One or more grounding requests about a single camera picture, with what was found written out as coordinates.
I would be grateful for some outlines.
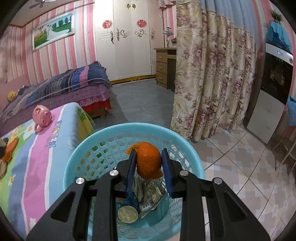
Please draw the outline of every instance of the purple bedspread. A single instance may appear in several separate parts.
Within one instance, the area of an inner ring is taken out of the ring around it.
[[[50,110],[53,110],[59,106],[76,102],[85,98],[97,96],[99,101],[105,101],[109,99],[109,91],[108,88],[104,84],[93,84],[83,88],[80,88],[75,91],[71,91],[66,94],[62,94],[59,96],[55,96],[50,99],[43,100],[38,104],[44,105]],[[25,110],[20,111],[18,114],[10,118],[6,121],[3,125],[1,123],[0,127],[0,136],[5,135],[12,129],[16,128],[17,126],[25,123],[29,119],[32,119],[32,113],[35,106],[31,106]]]

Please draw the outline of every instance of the pink piggy bank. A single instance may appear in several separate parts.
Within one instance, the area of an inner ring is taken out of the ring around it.
[[[35,132],[39,133],[52,122],[52,114],[45,106],[37,105],[33,110],[33,121],[35,122]]]

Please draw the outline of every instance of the wardrobe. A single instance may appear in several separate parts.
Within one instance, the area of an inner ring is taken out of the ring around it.
[[[156,74],[164,47],[158,0],[95,0],[96,54],[110,81]]]

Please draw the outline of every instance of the pink headboard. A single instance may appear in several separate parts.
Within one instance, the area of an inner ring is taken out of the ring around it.
[[[17,92],[23,85],[30,85],[27,77],[22,75],[5,84],[0,84],[0,112],[3,111],[8,104],[7,95],[10,91]]]

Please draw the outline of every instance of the white picture frame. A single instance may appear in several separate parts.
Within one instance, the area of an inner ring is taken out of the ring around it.
[[[32,52],[73,34],[74,11],[56,16],[32,30]]]

